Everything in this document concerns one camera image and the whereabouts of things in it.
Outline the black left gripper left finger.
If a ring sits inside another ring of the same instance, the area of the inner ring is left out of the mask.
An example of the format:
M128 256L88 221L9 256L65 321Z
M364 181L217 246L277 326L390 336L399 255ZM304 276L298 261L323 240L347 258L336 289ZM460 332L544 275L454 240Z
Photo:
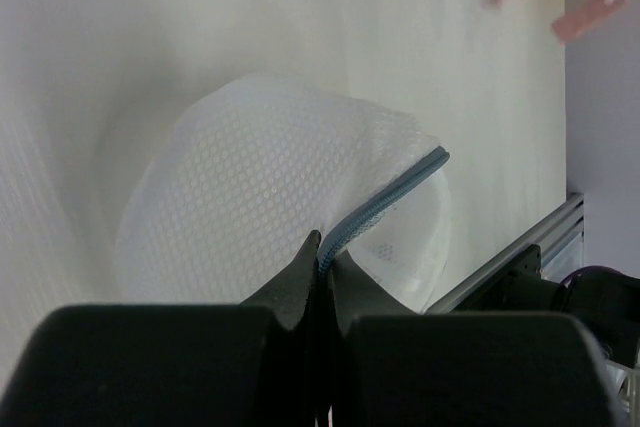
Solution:
M321 236L231 305L75 305L34 330L5 426L311 426Z

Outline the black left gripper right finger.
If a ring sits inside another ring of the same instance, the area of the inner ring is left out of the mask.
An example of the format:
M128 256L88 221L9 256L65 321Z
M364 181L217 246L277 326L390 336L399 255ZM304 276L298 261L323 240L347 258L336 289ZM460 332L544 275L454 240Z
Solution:
M419 315L348 255L328 274L336 426L621 426L595 338L542 312Z

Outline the white mesh laundry bag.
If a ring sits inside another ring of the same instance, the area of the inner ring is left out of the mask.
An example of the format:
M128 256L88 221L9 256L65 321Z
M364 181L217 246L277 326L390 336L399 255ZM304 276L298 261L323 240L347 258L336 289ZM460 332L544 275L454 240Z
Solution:
M446 266L449 153L412 115L269 76L189 107L137 184L116 235L129 301L237 303L312 231L407 308Z

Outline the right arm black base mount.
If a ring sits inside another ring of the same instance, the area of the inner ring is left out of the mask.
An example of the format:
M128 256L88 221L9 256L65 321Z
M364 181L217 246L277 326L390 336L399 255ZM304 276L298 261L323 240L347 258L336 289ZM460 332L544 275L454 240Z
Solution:
M608 360L630 369L639 366L639 280L608 267L583 267L559 282L513 271L493 303L456 311L568 314L592 332Z

